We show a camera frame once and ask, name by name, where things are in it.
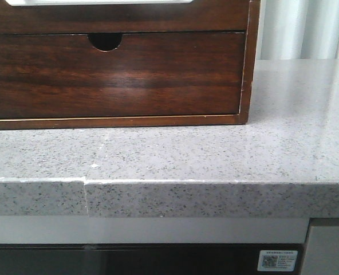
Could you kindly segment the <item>white tray in drawer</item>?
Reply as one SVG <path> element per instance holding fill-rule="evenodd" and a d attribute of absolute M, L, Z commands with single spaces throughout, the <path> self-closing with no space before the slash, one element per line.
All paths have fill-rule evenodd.
<path fill-rule="evenodd" d="M 11 6 L 136 5 L 191 3 L 192 0 L 7 0 Z"/>

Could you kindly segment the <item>grey cabinet door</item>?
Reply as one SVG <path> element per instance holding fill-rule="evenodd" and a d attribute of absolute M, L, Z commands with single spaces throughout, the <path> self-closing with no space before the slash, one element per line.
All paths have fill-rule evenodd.
<path fill-rule="evenodd" d="M 339 218 L 313 219 L 302 274 L 339 274 Z"/>

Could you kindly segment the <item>wooden drawer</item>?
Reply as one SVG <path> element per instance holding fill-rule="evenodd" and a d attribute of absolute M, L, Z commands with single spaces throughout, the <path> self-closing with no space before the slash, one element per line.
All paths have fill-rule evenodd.
<path fill-rule="evenodd" d="M 245 35 L 0 36 L 0 119 L 235 114 Z"/>
<path fill-rule="evenodd" d="M 11 6 L 0 1 L 0 34 L 245 30 L 249 1 L 143 5 Z"/>

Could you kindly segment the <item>black glass oven door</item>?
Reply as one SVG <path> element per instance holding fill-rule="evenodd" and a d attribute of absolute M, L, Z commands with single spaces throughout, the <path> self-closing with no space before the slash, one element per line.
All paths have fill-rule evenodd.
<path fill-rule="evenodd" d="M 257 271 L 261 250 L 296 250 L 293 272 Z M 0 244 L 0 274 L 299 274 L 301 244 Z"/>

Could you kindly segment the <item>dark wooden drawer cabinet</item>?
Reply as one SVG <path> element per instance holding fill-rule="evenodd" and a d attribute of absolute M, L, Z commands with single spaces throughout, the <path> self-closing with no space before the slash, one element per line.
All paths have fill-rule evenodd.
<path fill-rule="evenodd" d="M 239 109 L 235 114 L 220 115 L 155 115 L 155 116 L 108 116 L 72 118 L 17 118 L 0 119 L 2 129 L 44 128 L 94 128 L 94 127 L 144 127 L 170 125 L 217 125 L 245 124 L 248 121 L 253 83 L 255 52 L 259 24 L 260 1 L 249 1 L 249 14 L 245 30 L 198 30 L 179 32 L 130 32 L 130 33 L 184 33 L 184 32 L 233 32 L 245 35 L 241 95 Z M 9 35 L 84 35 L 93 38 L 92 45 L 101 51 L 113 50 L 120 44 L 121 36 L 128 33 L 78 33 L 78 34 L 0 34 Z"/>

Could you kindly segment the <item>grey trim panel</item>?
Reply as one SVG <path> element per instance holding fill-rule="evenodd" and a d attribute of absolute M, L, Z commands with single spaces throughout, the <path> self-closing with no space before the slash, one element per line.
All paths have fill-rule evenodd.
<path fill-rule="evenodd" d="M 0 216 L 0 243 L 303 243 L 307 218 Z"/>

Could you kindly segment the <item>light grey curtain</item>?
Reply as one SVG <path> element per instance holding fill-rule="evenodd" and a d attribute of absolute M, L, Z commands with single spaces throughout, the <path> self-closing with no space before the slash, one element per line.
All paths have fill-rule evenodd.
<path fill-rule="evenodd" d="M 339 1 L 262 1 L 257 59 L 339 59 Z"/>

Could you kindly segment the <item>white QR code sticker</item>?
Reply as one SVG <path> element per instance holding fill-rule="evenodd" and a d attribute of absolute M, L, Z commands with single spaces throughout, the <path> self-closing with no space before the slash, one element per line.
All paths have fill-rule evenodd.
<path fill-rule="evenodd" d="M 257 271 L 293 272 L 297 262 L 296 250 L 261 250 Z"/>

